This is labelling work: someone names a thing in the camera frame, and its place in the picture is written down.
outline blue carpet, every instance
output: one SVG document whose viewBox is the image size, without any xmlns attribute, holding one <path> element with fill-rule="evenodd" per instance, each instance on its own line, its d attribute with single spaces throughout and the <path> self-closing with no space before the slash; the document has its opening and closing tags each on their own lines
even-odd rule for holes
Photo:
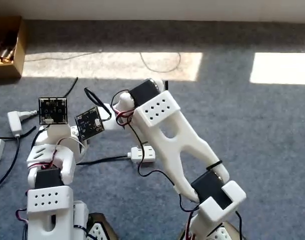
<svg viewBox="0 0 305 240">
<path fill-rule="evenodd" d="M 223 160 L 247 193 L 239 212 L 251 240 L 305 239 L 305 85 L 253 84 L 256 52 L 305 52 L 305 25 L 176 21 L 30 21 L 29 53 L 60 51 L 202 52 L 197 80 L 171 81 L 182 112 Z M 0 136 L 10 135 L 7 112 L 38 107 L 40 96 L 61 96 L 72 78 L 23 77 L 0 81 Z M 92 107 L 83 88 L 104 102 L 141 79 L 85 79 L 68 97 L 68 121 Z M 38 125 L 33 119 L 25 130 Z M 26 205 L 26 159 L 33 135 L 21 141 L 19 158 L 0 187 L 0 239 L 19 239 L 22 223 L 15 210 Z M 103 132 L 91 139 L 87 160 L 129 151 L 130 134 Z M 16 144 L 7 142 L 0 178 L 11 164 Z M 184 155 L 190 181 L 205 168 Z M 78 167 L 71 187 L 90 212 L 102 212 L 124 240 L 174 240 L 187 220 L 179 199 L 160 174 L 141 178 L 128 161 Z M 231 219 L 237 226 L 236 217 Z"/>
</svg>

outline white wall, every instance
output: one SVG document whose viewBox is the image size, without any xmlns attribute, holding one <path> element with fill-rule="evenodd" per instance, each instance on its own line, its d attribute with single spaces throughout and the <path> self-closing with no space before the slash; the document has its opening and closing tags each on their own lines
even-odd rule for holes
<svg viewBox="0 0 305 240">
<path fill-rule="evenodd" d="M 305 0 L 0 0 L 0 14 L 46 20 L 305 23 Z"/>
</svg>

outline black circuit board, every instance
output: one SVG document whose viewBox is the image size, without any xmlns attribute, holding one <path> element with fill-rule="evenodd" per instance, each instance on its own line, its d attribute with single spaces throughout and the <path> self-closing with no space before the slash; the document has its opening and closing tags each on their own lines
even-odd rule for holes
<svg viewBox="0 0 305 240">
<path fill-rule="evenodd" d="M 79 137 L 82 141 L 87 140 L 105 130 L 98 107 L 96 106 L 76 116 L 74 119 L 78 128 Z"/>
<path fill-rule="evenodd" d="M 39 124 L 68 124 L 67 98 L 40 97 Z"/>
</svg>

